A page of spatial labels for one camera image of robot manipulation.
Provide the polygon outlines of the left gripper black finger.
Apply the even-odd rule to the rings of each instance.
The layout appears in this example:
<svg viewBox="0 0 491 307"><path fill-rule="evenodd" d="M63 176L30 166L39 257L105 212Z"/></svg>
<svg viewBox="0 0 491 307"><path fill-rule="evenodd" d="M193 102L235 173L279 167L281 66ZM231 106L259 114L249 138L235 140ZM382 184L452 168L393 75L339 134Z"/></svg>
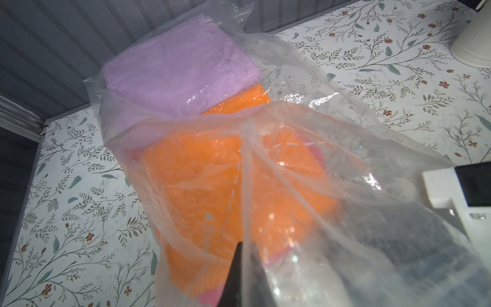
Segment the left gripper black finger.
<svg viewBox="0 0 491 307"><path fill-rule="evenodd" d="M240 307L242 297L242 246L239 242L217 307Z"/></svg>

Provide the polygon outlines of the clear plastic vacuum bag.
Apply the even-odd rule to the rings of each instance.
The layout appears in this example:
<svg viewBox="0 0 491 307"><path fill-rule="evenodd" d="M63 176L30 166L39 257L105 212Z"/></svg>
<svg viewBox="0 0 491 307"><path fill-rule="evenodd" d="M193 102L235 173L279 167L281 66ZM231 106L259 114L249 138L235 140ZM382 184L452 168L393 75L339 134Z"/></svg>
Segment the clear plastic vacuum bag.
<svg viewBox="0 0 491 307"><path fill-rule="evenodd" d="M107 89L107 62L200 14L259 83L182 117ZM239 242L242 306L490 305L490 271L427 198L423 173L445 159L383 127L290 44L207 1L126 50L85 85L160 247L156 306L217 306Z"/></svg>

